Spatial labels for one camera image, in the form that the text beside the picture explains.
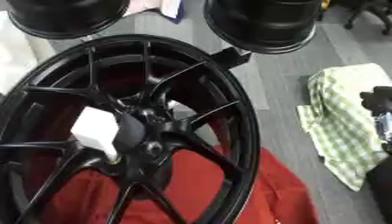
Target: white block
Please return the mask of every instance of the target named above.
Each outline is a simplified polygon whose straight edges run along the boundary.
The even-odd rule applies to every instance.
[[[111,162],[118,159],[113,140],[119,130],[113,114],[97,108],[85,107],[71,129],[71,133],[88,148],[105,152]]]

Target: wheel rim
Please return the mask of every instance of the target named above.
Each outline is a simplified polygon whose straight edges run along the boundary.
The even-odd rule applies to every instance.
[[[112,77],[114,71],[119,74]],[[172,100],[198,114],[182,120],[173,118],[168,108]],[[112,112],[121,127],[129,120],[132,125],[142,125],[141,137],[132,139],[132,148],[137,148],[137,153],[123,147],[130,143],[117,139],[115,146],[122,159],[111,164],[101,151],[69,140],[70,125],[77,117],[73,113],[78,115],[86,105]],[[32,135],[38,125],[50,132],[55,126],[54,118],[66,114],[68,107],[74,112],[69,112],[72,118],[62,124],[67,127],[62,127],[65,133],[57,133],[54,139],[47,134]],[[243,89],[209,55],[173,39],[124,35],[76,46],[49,59],[21,81],[4,99],[1,117],[5,118],[0,122],[3,164],[12,167],[32,161],[25,156],[26,150],[60,155],[59,165],[38,193],[30,197],[30,203],[19,205],[21,211],[13,223],[30,219],[45,200],[84,169],[104,173],[119,185],[108,223],[118,223],[124,205],[140,192],[150,195],[173,222],[187,223],[161,192],[170,178],[162,181],[153,178],[161,165],[170,163],[171,156],[184,148],[214,161],[226,180],[195,223],[231,223],[242,210],[256,175],[259,153],[256,117]],[[205,124],[213,127],[225,155],[194,134]],[[14,194],[26,195],[20,187],[22,175],[9,170],[10,189]]]

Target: red towel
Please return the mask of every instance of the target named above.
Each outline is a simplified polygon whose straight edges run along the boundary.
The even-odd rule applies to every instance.
[[[173,176],[165,194],[192,221],[206,208],[222,181],[222,171],[204,158],[181,151],[173,158]],[[56,194],[43,213],[45,223],[105,223],[116,198],[116,185],[95,171],[84,171]],[[238,224],[316,224],[311,199],[302,183],[262,148],[255,187]],[[171,223],[148,200],[132,201],[122,224]]]

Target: green checkered cloth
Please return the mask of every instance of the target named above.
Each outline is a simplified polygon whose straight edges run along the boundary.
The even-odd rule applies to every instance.
[[[376,64],[327,68],[308,80],[311,105],[297,107],[325,166],[356,192],[366,173],[388,156],[371,113],[361,106],[360,92],[375,86],[392,86]]]

